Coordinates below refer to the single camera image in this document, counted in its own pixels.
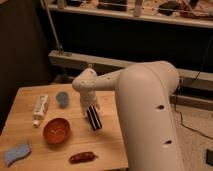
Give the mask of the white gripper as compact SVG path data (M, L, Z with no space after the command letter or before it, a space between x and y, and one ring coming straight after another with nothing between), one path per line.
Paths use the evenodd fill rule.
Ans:
M88 96L88 95L81 95L80 96L80 106L81 106L81 112L83 115L86 114L86 111L89 107L96 107L100 108L100 105L98 103L98 99L96 96Z

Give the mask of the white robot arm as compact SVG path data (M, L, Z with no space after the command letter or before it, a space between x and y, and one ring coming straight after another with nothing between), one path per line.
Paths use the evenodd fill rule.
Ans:
M86 68L72 82L83 110L97 103L97 91L114 91L129 171L185 171L169 96L179 84L169 62L133 64L97 75Z

